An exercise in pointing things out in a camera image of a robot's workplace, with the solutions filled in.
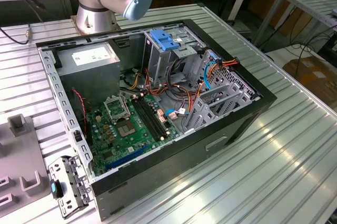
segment aluminum table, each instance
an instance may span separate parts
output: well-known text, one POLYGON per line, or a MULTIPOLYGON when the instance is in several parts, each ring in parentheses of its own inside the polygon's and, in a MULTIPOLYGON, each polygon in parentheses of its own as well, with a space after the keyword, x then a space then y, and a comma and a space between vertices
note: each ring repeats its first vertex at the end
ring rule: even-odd
MULTIPOLYGON (((325 223, 337 207, 337 114, 206 7, 153 9, 122 28, 193 19, 276 96, 223 151, 121 210, 104 223, 325 223)), ((72 21, 33 24, 34 42, 78 35, 72 21)), ((24 38, 26 26, 6 29, 24 38)), ((46 166, 72 155, 34 44, 0 37, 0 121, 32 116, 46 166)), ((1 223, 99 223, 94 202, 63 221, 49 195, 1 223)))
MULTIPOLYGON (((262 25, 260 26, 257 35, 253 41, 254 45, 257 45, 260 41, 265 29, 269 25, 270 20, 276 13, 279 5, 283 0, 275 0, 273 6, 269 10, 267 16, 265 17, 262 25)), ((307 38, 307 41, 315 34, 316 29, 318 28, 320 23, 325 24, 328 27, 337 26, 337 17, 332 15, 332 10, 337 9, 337 0, 287 0, 290 5, 284 12, 280 21, 276 25, 275 28, 279 27, 287 18, 287 16, 291 13, 291 11, 298 7, 304 12, 310 14, 314 19, 316 19, 316 23, 312 27, 311 35, 307 38)))

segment blue drive bay latch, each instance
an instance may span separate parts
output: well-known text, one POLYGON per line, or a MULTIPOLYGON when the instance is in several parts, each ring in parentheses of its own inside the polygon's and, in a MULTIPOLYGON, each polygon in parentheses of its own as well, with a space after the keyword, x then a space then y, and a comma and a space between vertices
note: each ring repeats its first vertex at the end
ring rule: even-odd
POLYGON ((162 50, 172 50, 180 47, 178 43, 175 43, 170 35, 168 35, 163 30, 152 30, 150 31, 150 34, 152 35, 152 38, 158 43, 159 46, 161 46, 162 50))

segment power supply label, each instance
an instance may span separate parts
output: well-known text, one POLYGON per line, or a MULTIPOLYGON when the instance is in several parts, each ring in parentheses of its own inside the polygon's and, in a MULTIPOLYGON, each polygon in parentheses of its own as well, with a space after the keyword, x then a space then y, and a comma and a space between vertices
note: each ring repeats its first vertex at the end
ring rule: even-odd
POLYGON ((97 62, 111 58, 108 50, 105 47, 98 47, 86 51, 76 52, 72 55, 77 66, 97 62))

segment green motherboard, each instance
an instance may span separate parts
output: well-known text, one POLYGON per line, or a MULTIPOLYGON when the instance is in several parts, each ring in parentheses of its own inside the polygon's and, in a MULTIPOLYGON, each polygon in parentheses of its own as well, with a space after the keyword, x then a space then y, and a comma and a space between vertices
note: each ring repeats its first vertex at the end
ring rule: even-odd
MULTIPOLYGON (((160 108, 153 96, 145 95, 142 99, 143 106, 146 104, 159 121, 157 110, 160 108)), ((146 117, 144 117, 144 114, 139 115, 138 112, 142 111, 138 109, 137 112, 133 100, 126 100, 125 104, 130 113, 124 115, 124 119, 115 122, 112 122, 111 116, 121 114, 124 111, 120 102, 108 104, 110 114, 105 105, 88 113, 92 129, 92 144, 90 144, 90 150, 93 154, 92 168, 96 176, 105 173, 109 168, 132 160, 142 153, 158 148, 179 136, 178 130, 173 124, 169 121, 165 123, 159 121, 167 136, 165 139, 155 139, 150 133, 151 130, 145 125, 146 117)))

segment yellow wire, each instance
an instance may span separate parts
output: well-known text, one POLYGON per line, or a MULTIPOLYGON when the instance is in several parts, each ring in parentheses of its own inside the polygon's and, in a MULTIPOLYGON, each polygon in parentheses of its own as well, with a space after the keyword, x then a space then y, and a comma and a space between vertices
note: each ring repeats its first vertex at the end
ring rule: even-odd
POLYGON ((136 75, 135 83, 131 87, 127 88, 128 90, 133 90, 134 88, 136 88, 138 83, 138 76, 139 74, 136 75))

